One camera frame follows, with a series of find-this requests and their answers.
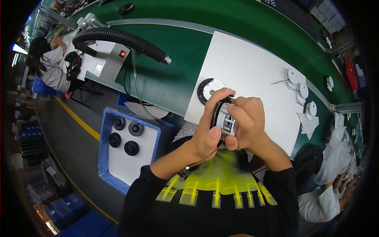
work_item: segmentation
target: white shirt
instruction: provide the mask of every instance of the white shirt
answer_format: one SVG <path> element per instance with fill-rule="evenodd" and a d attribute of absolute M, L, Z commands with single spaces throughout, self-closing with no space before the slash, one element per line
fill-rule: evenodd
<path fill-rule="evenodd" d="M 324 223 L 332 220 L 340 211 L 340 193 L 331 185 L 326 190 L 316 188 L 299 196 L 299 212 L 307 221 Z"/>
<path fill-rule="evenodd" d="M 62 48 L 59 46 L 54 50 L 44 53 L 43 57 L 40 58 L 40 62 L 47 69 L 46 72 L 41 70 L 42 81 L 57 91 L 67 92 L 71 82 L 66 80 L 66 73 L 62 70 L 64 65 Z"/>

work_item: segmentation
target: black corrugated hose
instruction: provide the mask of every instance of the black corrugated hose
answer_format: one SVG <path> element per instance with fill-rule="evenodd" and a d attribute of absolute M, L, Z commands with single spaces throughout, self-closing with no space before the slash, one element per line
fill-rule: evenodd
<path fill-rule="evenodd" d="M 72 39 L 72 43 L 78 50 L 95 57 L 97 51 L 84 44 L 85 41 L 90 40 L 109 41 L 123 44 L 127 47 L 135 49 L 137 52 L 141 52 L 155 59 L 158 62 L 170 63 L 170 61 L 167 62 L 168 57 L 163 50 L 143 38 L 126 31 L 110 28 L 86 29 L 76 34 Z"/>

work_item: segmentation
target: patterned fabric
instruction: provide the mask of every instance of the patterned fabric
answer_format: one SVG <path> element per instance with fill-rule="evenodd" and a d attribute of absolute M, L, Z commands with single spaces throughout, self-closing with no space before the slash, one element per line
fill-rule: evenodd
<path fill-rule="evenodd" d="M 186 121 L 182 129 L 178 132 L 178 134 L 175 136 L 172 142 L 177 141 L 183 137 L 193 136 L 195 134 L 196 129 L 197 129 L 197 124 Z M 246 152 L 247 158 L 250 162 L 254 154 L 247 149 L 244 149 L 244 151 Z"/>

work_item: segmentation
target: yellow print on shirt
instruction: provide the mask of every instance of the yellow print on shirt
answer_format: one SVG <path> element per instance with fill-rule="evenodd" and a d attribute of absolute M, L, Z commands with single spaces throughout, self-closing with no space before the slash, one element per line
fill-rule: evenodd
<path fill-rule="evenodd" d="M 237 152 L 228 151 L 223 145 L 213 159 L 202 162 L 196 170 L 184 170 L 172 177 L 156 200 L 171 202 L 177 190 L 183 190 L 179 204 L 196 206 L 198 190 L 203 190 L 213 191 L 212 208 L 221 208 L 221 195 L 233 194 L 235 208 L 242 209 L 242 193 L 246 193 L 249 208 L 257 205 L 253 195 L 258 197 L 259 206 L 266 205 L 265 199 L 269 205 L 277 205 L 260 181 L 257 182 L 250 172 L 237 167 L 237 155 Z"/>

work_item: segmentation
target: black hair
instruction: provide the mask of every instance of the black hair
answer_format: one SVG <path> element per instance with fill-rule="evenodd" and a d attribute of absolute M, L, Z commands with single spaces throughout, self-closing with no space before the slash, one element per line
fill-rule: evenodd
<path fill-rule="evenodd" d="M 30 47 L 29 47 L 29 53 L 25 59 L 25 64 L 37 74 L 39 78 L 42 77 L 42 71 L 46 72 L 46 64 L 41 62 L 46 61 L 50 62 L 48 58 L 43 56 L 44 53 L 51 51 L 50 44 L 47 42 L 47 40 L 40 36 L 32 40 Z"/>

